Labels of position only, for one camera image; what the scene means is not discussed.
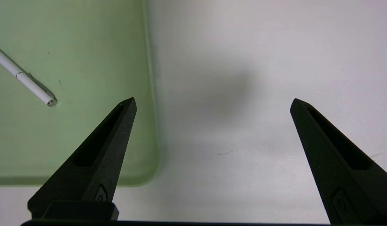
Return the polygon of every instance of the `scratch mark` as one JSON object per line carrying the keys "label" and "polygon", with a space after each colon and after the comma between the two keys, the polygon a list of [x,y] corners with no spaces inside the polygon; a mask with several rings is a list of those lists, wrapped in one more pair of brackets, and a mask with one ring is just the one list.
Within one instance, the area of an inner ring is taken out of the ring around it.
{"label": "scratch mark", "polygon": [[[229,153],[232,153],[233,151],[235,151],[235,150],[232,150]],[[225,154],[228,154],[228,153],[220,153],[219,155],[225,155]]]}
{"label": "scratch mark", "polygon": [[377,154],[374,154],[373,156],[371,156],[370,158],[373,158],[373,157],[376,157],[376,156],[380,156],[381,154],[384,154],[384,153],[387,153],[387,152],[383,152],[383,153],[377,153]]}

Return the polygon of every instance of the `light green tray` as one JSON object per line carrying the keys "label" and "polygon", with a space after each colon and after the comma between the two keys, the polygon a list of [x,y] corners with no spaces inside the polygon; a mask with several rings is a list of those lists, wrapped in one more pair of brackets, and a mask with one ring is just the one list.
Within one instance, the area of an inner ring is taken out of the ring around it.
{"label": "light green tray", "polygon": [[0,185],[41,185],[117,103],[137,115],[119,178],[149,182],[159,140],[139,0],[0,0],[0,49],[47,86],[47,107],[0,65]]}

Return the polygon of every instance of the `white pen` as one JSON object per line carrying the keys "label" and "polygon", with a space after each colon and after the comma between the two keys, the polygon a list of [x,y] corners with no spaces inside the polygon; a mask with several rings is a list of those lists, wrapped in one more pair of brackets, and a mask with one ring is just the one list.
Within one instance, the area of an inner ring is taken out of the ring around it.
{"label": "white pen", "polygon": [[0,51],[0,64],[4,66],[11,74],[13,74],[23,85],[33,92],[40,100],[48,107],[57,104],[54,96],[48,91],[40,87],[30,76],[16,66],[10,59]]}

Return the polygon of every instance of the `green mat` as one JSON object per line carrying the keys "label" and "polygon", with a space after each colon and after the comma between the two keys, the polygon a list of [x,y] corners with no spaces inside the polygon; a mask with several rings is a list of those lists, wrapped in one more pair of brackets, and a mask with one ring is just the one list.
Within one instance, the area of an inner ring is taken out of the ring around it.
{"label": "green mat", "polygon": [[0,49],[50,89],[47,107],[0,65],[0,185],[41,185],[122,100],[137,115],[119,185],[159,167],[146,2],[0,0]]}

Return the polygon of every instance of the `pen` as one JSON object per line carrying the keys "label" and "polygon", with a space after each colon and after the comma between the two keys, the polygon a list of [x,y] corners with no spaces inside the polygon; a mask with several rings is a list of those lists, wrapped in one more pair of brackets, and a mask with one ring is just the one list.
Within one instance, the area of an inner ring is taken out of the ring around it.
{"label": "pen", "polygon": [[40,100],[42,100],[48,107],[52,107],[57,104],[53,94],[48,90],[44,90],[39,86],[31,76],[28,76],[18,66],[16,66],[8,57],[6,57],[0,51],[0,64],[4,66],[11,74],[13,74],[24,86],[26,86],[31,92],[33,92]]}

